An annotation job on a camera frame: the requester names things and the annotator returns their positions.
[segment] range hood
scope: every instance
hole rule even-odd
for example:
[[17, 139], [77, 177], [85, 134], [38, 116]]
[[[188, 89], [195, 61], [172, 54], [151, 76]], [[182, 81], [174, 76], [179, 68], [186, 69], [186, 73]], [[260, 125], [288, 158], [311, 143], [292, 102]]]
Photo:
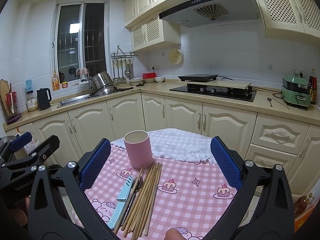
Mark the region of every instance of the range hood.
[[159, 14], [161, 20], [194, 27], [221, 21], [257, 19], [255, 0], [189, 0]]

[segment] knife handle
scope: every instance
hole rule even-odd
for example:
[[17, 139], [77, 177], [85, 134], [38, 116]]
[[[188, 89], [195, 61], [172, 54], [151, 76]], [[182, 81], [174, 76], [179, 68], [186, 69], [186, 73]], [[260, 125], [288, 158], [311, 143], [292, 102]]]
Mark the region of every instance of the knife handle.
[[118, 201], [115, 211], [113, 212], [109, 222], [108, 227], [113, 230], [116, 227], [116, 224], [120, 218], [121, 212], [125, 206], [125, 201]]

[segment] white cloth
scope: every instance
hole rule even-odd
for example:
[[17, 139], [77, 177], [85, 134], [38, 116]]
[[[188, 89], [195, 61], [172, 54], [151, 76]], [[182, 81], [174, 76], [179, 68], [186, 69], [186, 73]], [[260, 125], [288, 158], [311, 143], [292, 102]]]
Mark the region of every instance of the white cloth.
[[[210, 137], [167, 128], [148, 132], [152, 154], [155, 157], [184, 162], [208, 161], [217, 164], [210, 150]], [[124, 139], [111, 144], [125, 149]]]

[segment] kitchen sink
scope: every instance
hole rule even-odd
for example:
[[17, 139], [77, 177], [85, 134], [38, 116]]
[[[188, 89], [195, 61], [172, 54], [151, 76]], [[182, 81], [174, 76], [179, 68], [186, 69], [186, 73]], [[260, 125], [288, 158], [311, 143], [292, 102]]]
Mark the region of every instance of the kitchen sink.
[[78, 97], [74, 97], [74, 98], [69, 98], [69, 99], [65, 99], [59, 102], [57, 108], [62, 107], [62, 106], [68, 106], [74, 103], [79, 103], [82, 101], [86, 101], [88, 99], [93, 98], [92, 96], [90, 96], [90, 94], [86, 94], [83, 96], [78, 96]]

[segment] window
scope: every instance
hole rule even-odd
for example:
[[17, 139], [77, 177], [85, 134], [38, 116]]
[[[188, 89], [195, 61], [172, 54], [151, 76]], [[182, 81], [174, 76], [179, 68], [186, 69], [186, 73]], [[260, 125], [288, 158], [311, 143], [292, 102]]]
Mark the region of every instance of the window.
[[54, 32], [54, 69], [60, 83], [83, 77], [76, 74], [86, 67], [89, 75], [106, 71], [105, 3], [60, 4]]

